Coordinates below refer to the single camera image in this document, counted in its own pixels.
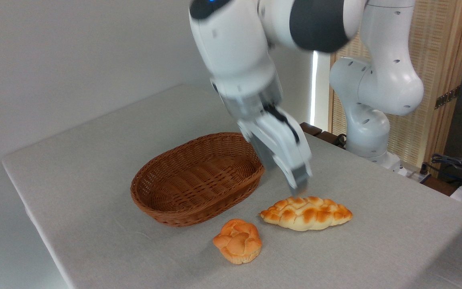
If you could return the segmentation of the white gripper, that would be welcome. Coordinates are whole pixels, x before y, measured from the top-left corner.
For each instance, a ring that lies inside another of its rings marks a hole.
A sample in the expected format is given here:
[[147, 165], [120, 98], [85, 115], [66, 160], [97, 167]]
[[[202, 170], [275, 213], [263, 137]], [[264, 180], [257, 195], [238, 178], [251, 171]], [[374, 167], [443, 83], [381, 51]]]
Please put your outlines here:
[[264, 108], [252, 120], [238, 120], [244, 138], [251, 143], [266, 170], [279, 167], [292, 196], [307, 192], [312, 177], [312, 154], [302, 128], [280, 108]]

